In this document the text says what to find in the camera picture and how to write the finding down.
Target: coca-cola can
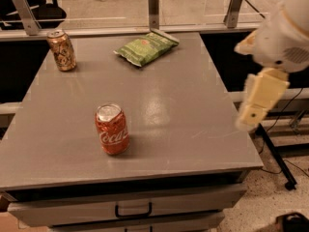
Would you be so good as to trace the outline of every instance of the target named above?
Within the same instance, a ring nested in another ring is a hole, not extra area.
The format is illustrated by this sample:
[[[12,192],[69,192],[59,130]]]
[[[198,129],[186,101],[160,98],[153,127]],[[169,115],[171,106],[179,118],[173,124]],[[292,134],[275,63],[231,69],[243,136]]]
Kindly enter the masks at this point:
[[[76,67],[74,49],[70,37],[65,31],[60,29],[49,32],[47,42],[60,71],[66,72]]]
[[[115,103],[98,107],[96,127],[102,149],[109,155],[124,152],[129,145],[129,137],[124,111]]]

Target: gold soda can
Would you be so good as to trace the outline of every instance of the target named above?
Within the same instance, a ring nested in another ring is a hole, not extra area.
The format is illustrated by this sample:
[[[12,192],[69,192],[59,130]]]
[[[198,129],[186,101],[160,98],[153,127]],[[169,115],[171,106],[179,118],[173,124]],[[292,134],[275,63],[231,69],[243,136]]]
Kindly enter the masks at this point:
[[[57,67],[66,72],[76,67],[76,57],[70,37],[63,30],[55,30],[47,34],[47,42],[54,54]]]

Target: can lid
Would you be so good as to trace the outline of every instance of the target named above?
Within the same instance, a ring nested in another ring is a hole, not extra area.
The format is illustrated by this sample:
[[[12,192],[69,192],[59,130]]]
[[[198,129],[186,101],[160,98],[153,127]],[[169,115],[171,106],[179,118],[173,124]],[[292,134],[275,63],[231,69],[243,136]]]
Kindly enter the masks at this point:
[[[109,122],[114,119],[122,109],[113,103],[102,105],[97,110],[98,119],[102,122]]]
[[[51,31],[47,34],[48,38],[58,38],[58,37],[62,37],[65,35],[65,31],[58,29],[58,30],[54,30]]]

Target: red soda can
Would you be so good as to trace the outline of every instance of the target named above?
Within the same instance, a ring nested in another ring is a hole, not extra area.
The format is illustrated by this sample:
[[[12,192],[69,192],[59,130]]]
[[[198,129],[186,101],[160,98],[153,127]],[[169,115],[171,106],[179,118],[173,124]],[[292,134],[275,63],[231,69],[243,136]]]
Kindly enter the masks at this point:
[[[115,103],[98,107],[96,126],[102,149],[108,155],[118,155],[129,145],[124,111]]]

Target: black stand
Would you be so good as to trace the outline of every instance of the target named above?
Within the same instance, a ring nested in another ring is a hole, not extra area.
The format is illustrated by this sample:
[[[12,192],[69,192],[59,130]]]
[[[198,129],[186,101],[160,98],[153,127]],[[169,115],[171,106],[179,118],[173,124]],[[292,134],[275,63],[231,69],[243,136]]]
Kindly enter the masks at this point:
[[[282,155],[288,155],[289,153],[293,152],[295,155],[295,152],[297,152],[298,155],[307,155],[307,154],[300,154],[301,152],[308,153],[309,149],[309,143],[305,144],[295,144],[295,145],[284,145],[284,146],[274,146],[272,141],[270,140],[267,132],[265,129],[260,125],[258,129],[256,130],[256,134],[259,134],[262,136],[263,140],[265,141],[266,145],[270,149],[273,157],[279,164],[283,174],[287,178],[288,182],[285,184],[285,187],[287,190],[295,189],[295,185],[297,184],[293,174],[290,172],[290,169],[286,165],[286,163],[282,160]]]

